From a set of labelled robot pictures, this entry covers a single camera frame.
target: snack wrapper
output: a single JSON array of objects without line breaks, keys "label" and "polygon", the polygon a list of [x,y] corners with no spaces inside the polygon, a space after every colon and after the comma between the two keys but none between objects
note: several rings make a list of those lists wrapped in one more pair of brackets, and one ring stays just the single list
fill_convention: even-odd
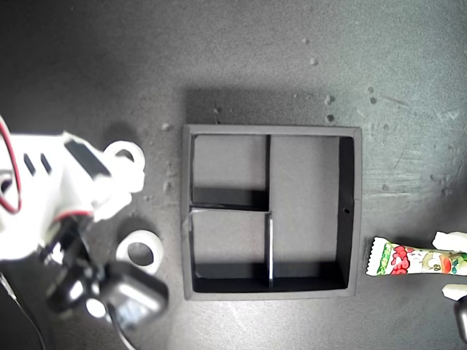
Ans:
[{"label": "snack wrapper", "polygon": [[447,273],[467,276],[467,254],[447,250],[420,249],[394,244],[376,237],[366,274]]}]

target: black cable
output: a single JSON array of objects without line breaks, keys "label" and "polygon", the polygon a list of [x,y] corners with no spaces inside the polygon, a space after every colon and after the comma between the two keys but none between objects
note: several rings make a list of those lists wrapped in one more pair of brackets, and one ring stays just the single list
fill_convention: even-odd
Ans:
[{"label": "black cable", "polygon": [[128,350],[137,350],[135,345],[133,345],[132,342],[130,342],[130,340],[126,337],[125,333],[122,330],[122,327],[120,327],[120,324],[117,320],[117,312],[115,311],[115,308],[112,305],[107,304],[107,310],[109,312],[110,319],[112,320],[112,323],[114,325],[115,332],[117,332],[118,337],[120,338],[122,343],[125,344]]},{"label": "black cable", "polygon": [[42,333],[41,333],[41,331],[39,329],[39,326],[38,326],[34,316],[32,315],[32,313],[25,306],[23,307],[20,304],[20,302],[18,301],[18,297],[16,296],[15,292],[13,291],[11,286],[9,285],[9,283],[8,283],[7,279],[5,278],[3,273],[0,273],[0,283],[1,283],[1,285],[3,285],[3,287],[7,291],[8,295],[13,299],[13,301],[16,303],[16,305],[18,305],[18,308],[20,308],[20,310],[23,313],[23,315],[25,316],[25,318],[27,318],[29,323],[32,324],[32,327],[36,331],[39,342],[41,343],[41,350],[47,350],[47,347],[46,347],[45,342],[44,342],[44,337],[42,337]]}]

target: white ring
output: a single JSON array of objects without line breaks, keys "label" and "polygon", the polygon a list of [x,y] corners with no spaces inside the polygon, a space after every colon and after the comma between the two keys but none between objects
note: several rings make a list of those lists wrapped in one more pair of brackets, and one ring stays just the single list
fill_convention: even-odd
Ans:
[{"label": "white ring", "polygon": [[[153,253],[153,262],[146,266],[135,264],[128,254],[128,247],[132,243],[145,244]],[[130,233],[120,242],[120,244],[118,244],[117,252],[115,253],[115,258],[117,260],[130,262],[132,265],[140,268],[145,273],[150,275],[153,275],[159,269],[162,257],[163,246],[161,239],[157,237],[156,234],[146,230],[138,230]]]},{"label": "white ring", "polygon": [[133,161],[141,170],[144,170],[146,166],[146,158],[144,157],[144,153],[137,144],[128,141],[116,141],[112,142],[107,148],[104,150],[105,155],[112,155],[114,157],[117,156],[117,153],[120,151],[127,151],[133,157]]}]

